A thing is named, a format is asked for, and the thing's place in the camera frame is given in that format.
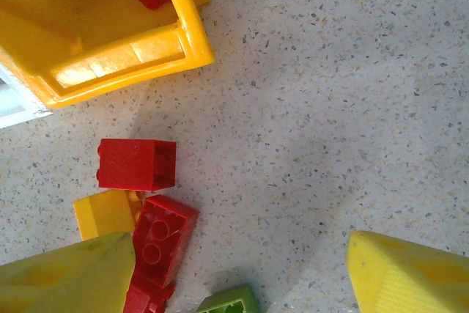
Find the white plastic bin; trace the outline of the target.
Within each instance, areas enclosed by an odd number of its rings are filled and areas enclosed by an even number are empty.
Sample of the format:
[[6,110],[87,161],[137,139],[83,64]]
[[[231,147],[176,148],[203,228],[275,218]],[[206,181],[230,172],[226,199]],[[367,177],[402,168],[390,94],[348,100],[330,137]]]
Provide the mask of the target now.
[[51,114],[25,84],[0,63],[0,129]]

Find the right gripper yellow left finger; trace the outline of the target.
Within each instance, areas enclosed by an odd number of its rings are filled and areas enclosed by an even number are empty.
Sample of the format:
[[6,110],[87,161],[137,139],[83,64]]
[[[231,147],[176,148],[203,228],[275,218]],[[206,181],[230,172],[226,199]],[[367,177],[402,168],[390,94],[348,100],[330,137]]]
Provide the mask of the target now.
[[135,268],[128,232],[0,266],[0,313],[123,313]]

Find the green lego brick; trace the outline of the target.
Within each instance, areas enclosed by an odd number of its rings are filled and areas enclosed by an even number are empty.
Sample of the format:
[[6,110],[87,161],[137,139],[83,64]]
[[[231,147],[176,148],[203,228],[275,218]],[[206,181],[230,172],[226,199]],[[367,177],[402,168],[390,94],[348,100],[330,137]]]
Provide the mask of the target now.
[[251,287],[240,285],[205,298],[196,313],[261,313]]

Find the yellow plastic bin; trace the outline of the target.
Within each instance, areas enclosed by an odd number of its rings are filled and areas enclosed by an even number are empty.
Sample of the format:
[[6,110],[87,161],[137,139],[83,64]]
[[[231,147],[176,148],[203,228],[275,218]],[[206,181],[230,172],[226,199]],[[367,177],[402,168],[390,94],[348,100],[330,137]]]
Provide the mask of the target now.
[[0,68],[49,108],[211,64],[209,0],[0,0]]

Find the yellow lego brick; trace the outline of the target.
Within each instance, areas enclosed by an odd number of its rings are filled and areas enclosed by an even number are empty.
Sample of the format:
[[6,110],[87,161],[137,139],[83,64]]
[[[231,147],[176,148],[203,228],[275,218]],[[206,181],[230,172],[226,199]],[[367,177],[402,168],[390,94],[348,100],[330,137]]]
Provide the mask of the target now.
[[74,201],[82,241],[113,232],[134,232],[144,193],[111,189]]

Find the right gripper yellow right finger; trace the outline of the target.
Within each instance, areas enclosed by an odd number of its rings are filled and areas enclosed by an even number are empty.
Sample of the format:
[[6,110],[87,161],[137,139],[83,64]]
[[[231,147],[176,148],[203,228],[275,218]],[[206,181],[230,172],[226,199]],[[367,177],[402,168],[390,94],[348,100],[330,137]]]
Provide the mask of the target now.
[[346,264],[360,313],[469,313],[469,257],[354,231]]

